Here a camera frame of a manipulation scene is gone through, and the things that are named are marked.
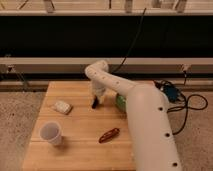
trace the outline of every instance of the black wall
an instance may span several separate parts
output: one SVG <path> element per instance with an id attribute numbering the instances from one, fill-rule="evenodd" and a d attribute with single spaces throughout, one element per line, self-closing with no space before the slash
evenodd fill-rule
<path id="1" fill-rule="evenodd" d="M 1 16 L 0 56 L 123 57 L 140 16 Z M 213 57 L 213 17 L 146 16 L 130 56 Z"/>

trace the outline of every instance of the cable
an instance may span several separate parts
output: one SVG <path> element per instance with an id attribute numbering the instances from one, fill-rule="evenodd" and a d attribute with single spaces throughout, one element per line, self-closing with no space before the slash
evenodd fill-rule
<path id="1" fill-rule="evenodd" d="M 139 37 L 139 35 L 140 35 L 140 33 L 141 33 L 141 29 L 142 29 L 142 24 L 143 24 L 143 20 L 144 20 L 144 15 L 145 15 L 145 13 L 146 13 L 146 8 L 144 8 L 143 13 L 142 13 L 142 15 L 141 15 L 140 23 L 139 23 L 139 26 L 138 26 L 138 31 L 137 31 L 137 33 L 136 33 L 136 35 L 135 35 L 134 40 L 132 41 L 132 44 L 130 45 L 130 47 L 129 47 L 129 49 L 128 49 L 128 51 L 127 51 L 127 53 L 126 53 L 126 55 L 125 55 L 125 57 L 124 57 L 124 59 L 123 59 L 123 61 L 121 62 L 121 64 L 120 64 L 117 68 L 115 68 L 115 69 L 111 72 L 112 74 L 115 74 L 115 73 L 123 66 L 123 64 L 124 64 L 124 62 L 126 61 L 127 57 L 128 57 L 128 56 L 130 55 L 130 53 L 132 52 L 132 49 L 134 48 L 135 43 L 137 42 L 138 37 Z"/>
<path id="2" fill-rule="evenodd" d="M 165 86 L 165 85 L 174 86 L 174 84 L 172 84 L 171 82 L 166 81 L 166 80 L 163 80 L 160 84 L 161 84 L 161 86 Z M 181 133 L 184 130 L 190 109 L 191 110 L 204 110 L 208 107 L 208 100 L 204 96 L 202 96 L 200 94 L 191 94 L 188 97 L 186 97 L 179 89 L 177 89 L 177 90 L 179 92 L 179 97 L 183 99 L 182 101 L 180 100 L 183 103 L 183 105 L 171 107 L 168 109 L 167 113 L 178 112 L 178 111 L 182 111 L 184 109 L 186 111 L 185 111 L 184 121 L 183 121 L 181 127 L 177 131 L 173 132 L 173 135 L 178 135 L 179 133 Z M 205 103 L 204 106 L 202 106 L 200 108 L 189 106 L 189 102 L 192 97 L 201 98 Z"/>

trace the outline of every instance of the floor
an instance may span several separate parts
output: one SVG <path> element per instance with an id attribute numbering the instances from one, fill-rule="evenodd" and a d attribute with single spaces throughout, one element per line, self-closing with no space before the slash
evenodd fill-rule
<path id="1" fill-rule="evenodd" d="M 0 92 L 0 171 L 21 170 L 44 95 Z"/>
<path id="2" fill-rule="evenodd" d="M 213 171 L 213 92 L 199 94 L 208 99 L 209 107 L 190 111 L 186 128 L 175 136 L 184 171 Z M 0 171 L 21 170 L 44 95 L 43 92 L 0 92 Z M 190 104 L 198 107 L 202 102 L 193 98 Z M 183 114 L 169 114 L 173 130 L 181 125 Z"/>

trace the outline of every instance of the wooden table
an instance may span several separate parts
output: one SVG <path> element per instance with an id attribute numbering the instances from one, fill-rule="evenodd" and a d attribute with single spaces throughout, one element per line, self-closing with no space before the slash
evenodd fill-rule
<path id="1" fill-rule="evenodd" d="M 90 90 L 87 81 L 49 84 L 25 156 L 24 171 L 135 170 L 126 114 L 115 107 L 115 92 L 107 90 L 104 103 L 92 109 Z M 51 109 L 57 100 L 74 106 L 69 115 Z M 61 146 L 53 147 L 39 138 L 39 129 L 46 121 L 61 125 Z M 115 127 L 120 128 L 120 135 L 99 144 L 99 137 Z"/>

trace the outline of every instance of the white cup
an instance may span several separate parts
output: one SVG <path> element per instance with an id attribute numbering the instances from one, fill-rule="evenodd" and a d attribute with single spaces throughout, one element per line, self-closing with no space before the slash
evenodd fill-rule
<path id="1" fill-rule="evenodd" d="M 57 122 L 46 122 L 40 129 L 40 137 L 48 143 L 57 146 L 61 144 L 61 127 Z"/>

